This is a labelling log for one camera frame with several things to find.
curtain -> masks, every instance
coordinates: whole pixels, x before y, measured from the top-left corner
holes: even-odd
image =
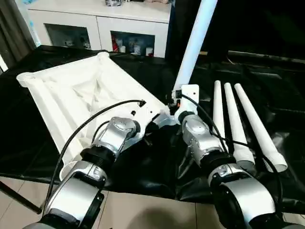
[[[0,0],[0,54],[8,68],[35,48],[15,0]]]

floor tile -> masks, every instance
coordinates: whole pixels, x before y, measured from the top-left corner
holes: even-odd
[[[99,229],[196,229],[194,203],[109,192]]]
[[[102,191],[102,193],[104,194],[104,201],[102,202],[102,205],[100,207],[101,210],[99,212],[98,217],[96,218],[96,221],[95,221],[92,229],[98,229],[99,228],[99,224],[100,224],[100,221],[101,221],[102,213],[103,213],[106,201],[107,201],[108,191]]]
[[[197,229],[224,229],[214,205],[196,204]]]
[[[284,220],[289,223],[297,223],[305,226],[305,215],[284,213]]]
[[[18,192],[23,184],[23,180],[17,180],[12,178],[0,177],[0,181],[9,186],[14,191]],[[12,198],[0,191],[0,219],[2,218],[5,211],[8,209],[9,205],[13,201]]]
[[[40,206],[45,200],[47,190],[48,185],[46,184],[25,181],[19,194],[33,204]],[[0,220],[0,229],[21,229],[40,219],[41,215],[37,215],[17,201],[13,201]]]

black tablecloth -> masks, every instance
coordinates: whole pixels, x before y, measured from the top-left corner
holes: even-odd
[[[48,183],[58,151],[28,91],[16,76],[93,56],[97,51],[40,46],[14,68],[0,75],[1,133],[0,176]],[[111,58],[159,100],[166,103],[177,74],[163,59],[111,53]],[[289,169],[281,173],[284,203],[305,213],[305,100],[302,66],[254,67],[225,63],[199,64],[191,83],[200,86],[200,103],[212,114],[214,81],[241,83],[274,140]],[[226,107],[225,128],[230,136]],[[249,145],[255,149],[257,176],[276,196],[276,183],[260,160],[260,149],[240,109]],[[178,126],[152,130],[152,134],[120,155],[106,188],[182,201],[210,203],[206,179],[186,152]]]

white cabinet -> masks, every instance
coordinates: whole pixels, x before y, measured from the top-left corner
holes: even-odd
[[[96,16],[29,10],[36,33],[44,45],[100,50]]]
[[[28,12],[44,45],[165,56],[171,4],[108,7],[104,0],[37,0]]]

white pvc pipe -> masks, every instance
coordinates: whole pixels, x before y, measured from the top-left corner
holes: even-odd
[[[249,119],[251,127],[254,131],[254,134],[257,138],[257,141],[262,149],[263,154],[274,164],[276,170],[278,172],[283,172],[287,169],[287,163],[281,155],[274,143],[272,142],[271,137],[269,136],[267,130],[265,129],[261,119],[259,118],[258,114],[256,113],[254,107],[252,106],[248,96],[244,92],[242,86],[238,83],[235,84],[235,89],[237,91],[238,97],[243,105],[243,108],[246,112],[246,115]],[[269,165],[265,162],[267,169],[272,172],[272,169]]]
[[[221,94],[221,83],[219,80],[216,80],[214,83],[213,121],[219,130],[220,136],[225,137],[223,99]]]
[[[229,83],[226,83],[224,85],[224,91],[227,100],[232,139],[234,141],[247,144],[246,136],[244,135],[242,121],[240,119],[237,105],[234,99],[232,87]],[[253,154],[246,146],[234,144],[233,156],[235,157],[237,164],[245,164],[247,161],[249,161],[253,165],[255,165]]]
[[[180,90],[181,85],[190,81],[216,4],[217,0],[201,0],[173,91]]]

